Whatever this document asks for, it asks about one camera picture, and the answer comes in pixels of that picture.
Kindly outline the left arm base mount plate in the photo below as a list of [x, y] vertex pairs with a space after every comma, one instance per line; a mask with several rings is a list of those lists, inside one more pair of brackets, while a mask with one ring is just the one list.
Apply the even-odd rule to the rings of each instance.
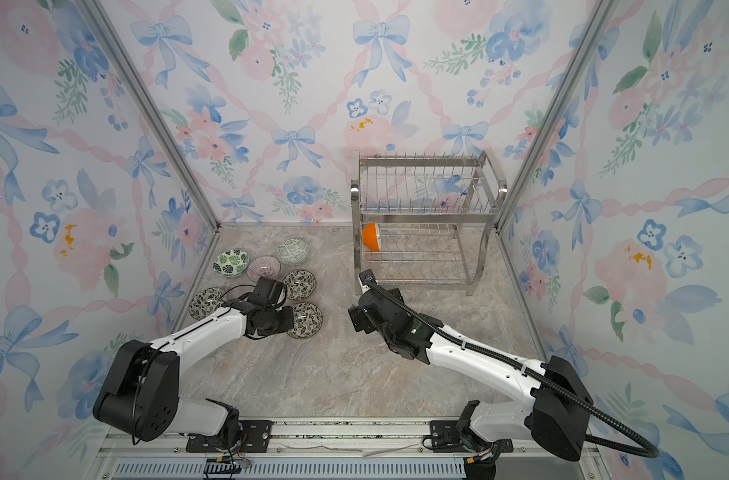
[[191, 435], [186, 453], [266, 453], [273, 427], [270, 420], [240, 420], [233, 440]]

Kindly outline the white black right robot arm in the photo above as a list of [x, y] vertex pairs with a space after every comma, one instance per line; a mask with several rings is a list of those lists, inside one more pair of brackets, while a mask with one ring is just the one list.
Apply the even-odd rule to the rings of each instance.
[[589, 402], [588, 390], [567, 360], [553, 357], [543, 363], [478, 344], [441, 320], [406, 312], [399, 305], [402, 299], [396, 289], [362, 294], [348, 310], [354, 330], [378, 333], [402, 358], [462, 373], [508, 398], [468, 402], [450, 433], [434, 435], [434, 447], [492, 456], [505, 441], [533, 440], [562, 460], [581, 458], [590, 415], [543, 383], [551, 380]]

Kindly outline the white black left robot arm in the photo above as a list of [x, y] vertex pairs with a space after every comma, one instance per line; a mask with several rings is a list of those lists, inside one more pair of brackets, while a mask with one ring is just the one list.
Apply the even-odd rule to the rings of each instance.
[[94, 402], [96, 420], [151, 442], [164, 434], [202, 438], [220, 450], [244, 439], [238, 409], [218, 400], [180, 396], [180, 378], [194, 364], [240, 338], [263, 340], [294, 328], [288, 286], [262, 277], [252, 291], [166, 337], [120, 346]]

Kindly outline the pink purple bowl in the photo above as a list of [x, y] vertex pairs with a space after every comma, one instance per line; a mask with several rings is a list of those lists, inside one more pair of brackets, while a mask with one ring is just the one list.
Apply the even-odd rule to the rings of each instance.
[[280, 276], [280, 272], [282, 272], [280, 260], [274, 256], [265, 255], [250, 262], [246, 275], [250, 281], [256, 283], [260, 278], [276, 280]]

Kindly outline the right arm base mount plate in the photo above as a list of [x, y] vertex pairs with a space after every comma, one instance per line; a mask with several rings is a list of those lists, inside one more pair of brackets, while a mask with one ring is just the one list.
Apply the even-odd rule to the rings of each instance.
[[429, 422], [430, 433], [424, 438], [424, 448], [436, 453], [513, 453], [512, 440], [482, 440], [470, 428], [460, 428], [458, 420], [432, 420]]

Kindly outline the orange white bowl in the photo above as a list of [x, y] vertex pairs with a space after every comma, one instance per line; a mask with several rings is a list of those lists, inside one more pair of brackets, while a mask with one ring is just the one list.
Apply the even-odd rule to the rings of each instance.
[[376, 223], [369, 223], [362, 230], [362, 245], [370, 252], [381, 251], [381, 232], [380, 226]]

